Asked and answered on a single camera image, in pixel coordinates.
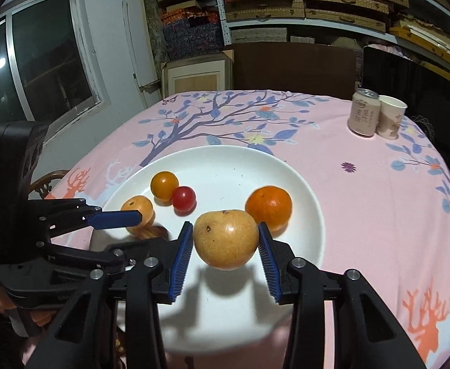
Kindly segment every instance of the black handle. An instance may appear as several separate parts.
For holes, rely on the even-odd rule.
[[[93,270],[49,326],[25,369],[109,369],[115,367],[115,310],[105,303],[108,276]]]
[[[321,272],[309,261],[295,258],[288,271],[299,280],[298,300],[293,308],[290,337],[283,369],[324,367],[324,290]]]
[[[425,369],[418,352],[387,305],[361,273],[340,277],[334,300],[335,369]]]
[[[127,367],[139,368],[144,363],[148,368],[167,369],[158,307],[152,299],[150,282],[152,277],[162,271],[163,266],[156,258],[149,265],[154,266],[147,266],[141,260],[127,275]]]

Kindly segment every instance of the white wall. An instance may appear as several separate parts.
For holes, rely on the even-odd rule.
[[[112,131],[144,109],[133,80],[122,1],[85,0],[91,38],[109,101],[82,115],[46,144],[34,179],[53,170],[72,168]]]

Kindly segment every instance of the pink tablecloth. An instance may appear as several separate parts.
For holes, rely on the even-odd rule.
[[[450,355],[450,172],[411,120],[400,137],[364,139],[346,126],[351,103],[274,91],[174,95],[136,115],[54,189],[103,206],[133,173],[178,150],[233,144],[273,154],[310,184],[322,207],[322,269],[358,268],[413,340],[428,368]],[[90,231],[57,243],[88,248]],[[196,369],[281,368],[287,325],[256,345],[195,357]],[[332,335],[326,367],[333,367]],[[183,357],[172,369],[187,368]]]

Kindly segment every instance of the white plate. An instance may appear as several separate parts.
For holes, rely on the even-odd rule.
[[[290,244],[293,253],[320,267],[324,255],[324,218],[319,202],[305,180],[283,161],[257,151],[232,145],[210,145],[167,155],[129,178],[106,203],[104,210],[119,210],[134,195],[154,202],[149,184],[161,171],[171,171],[180,185],[194,189],[197,207],[181,217],[173,208],[153,204],[155,221],[179,235],[185,220],[222,209],[244,209],[249,195],[266,185],[285,189],[293,202],[293,213],[278,240]],[[94,232],[90,244],[101,250],[110,243],[131,240],[126,229]],[[124,328],[124,304],[119,325]],[[251,343],[265,337],[276,323],[291,312],[269,295],[259,253],[242,268],[223,272],[192,256],[184,290],[173,305],[159,305],[163,341],[167,351],[204,353]]]

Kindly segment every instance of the red cherry tomato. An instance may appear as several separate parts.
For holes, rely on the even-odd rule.
[[[177,213],[189,213],[196,206],[196,193],[190,187],[177,187],[172,193],[172,204]]]

